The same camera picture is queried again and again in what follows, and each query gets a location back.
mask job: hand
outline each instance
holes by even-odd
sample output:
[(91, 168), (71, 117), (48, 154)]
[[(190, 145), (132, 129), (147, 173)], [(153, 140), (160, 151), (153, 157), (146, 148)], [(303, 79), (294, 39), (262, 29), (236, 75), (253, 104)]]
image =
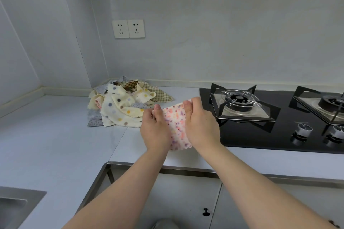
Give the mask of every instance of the hand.
[(154, 116), (152, 109), (144, 110), (142, 125), (140, 128), (141, 136), (147, 150), (153, 149), (167, 153), (171, 145), (171, 131), (168, 127), (162, 109), (159, 104), (154, 105)]
[(220, 127), (213, 114), (204, 110), (200, 97), (184, 101), (187, 138), (196, 150), (212, 144), (220, 144)]

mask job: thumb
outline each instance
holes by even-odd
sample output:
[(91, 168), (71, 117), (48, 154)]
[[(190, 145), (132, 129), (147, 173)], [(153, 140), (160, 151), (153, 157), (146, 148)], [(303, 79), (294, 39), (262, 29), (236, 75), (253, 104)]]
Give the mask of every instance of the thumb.
[(157, 121), (163, 122), (165, 120), (164, 114), (159, 104), (154, 105), (154, 117)]
[(185, 110), (185, 120), (186, 122), (190, 122), (192, 111), (193, 111), (193, 106), (190, 101), (184, 101), (184, 110)]

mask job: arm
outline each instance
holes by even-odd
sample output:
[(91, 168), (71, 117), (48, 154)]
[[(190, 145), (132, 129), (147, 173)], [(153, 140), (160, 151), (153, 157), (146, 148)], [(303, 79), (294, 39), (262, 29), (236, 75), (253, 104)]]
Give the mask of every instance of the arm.
[(246, 165), (220, 143), (219, 126), (199, 97), (184, 102), (191, 144), (217, 172), (251, 229), (332, 229), (324, 218)]
[(63, 229), (134, 228), (170, 148), (171, 135), (159, 105), (145, 110), (141, 135), (144, 153), (119, 179), (81, 209)]

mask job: gas stove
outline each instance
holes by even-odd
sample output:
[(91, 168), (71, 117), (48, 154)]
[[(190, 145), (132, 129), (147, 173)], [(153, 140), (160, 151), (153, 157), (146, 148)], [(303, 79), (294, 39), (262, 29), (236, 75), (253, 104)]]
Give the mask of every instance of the gas stove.
[(219, 123), (223, 145), (344, 154), (344, 94), (256, 87), (200, 89), (204, 109)]

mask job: black stove top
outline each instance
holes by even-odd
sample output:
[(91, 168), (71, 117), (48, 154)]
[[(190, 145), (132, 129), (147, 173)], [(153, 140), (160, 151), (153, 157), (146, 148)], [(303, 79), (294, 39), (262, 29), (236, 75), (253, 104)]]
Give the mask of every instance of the black stove top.
[[(203, 108), (211, 111), (216, 118), (214, 107), (210, 103), (210, 91), (210, 89), (201, 88), (200, 97)], [(323, 94), (340, 96), (337, 93)], [(217, 119), (220, 125), (221, 143), (223, 145), (229, 147), (344, 154), (343, 140), (332, 136), (334, 134), (334, 127), (339, 129), (338, 132), (341, 135), (344, 132), (344, 127), (333, 126), (324, 122), (313, 112), (298, 103), (293, 98), (294, 92), (256, 90), (254, 95), (260, 101), (280, 108), (277, 120), (269, 123), (271, 124), (269, 129), (264, 129), (264, 122)], [(295, 105), (295, 103), (298, 103), (298, 109), (290, 107), (290, 105)]]

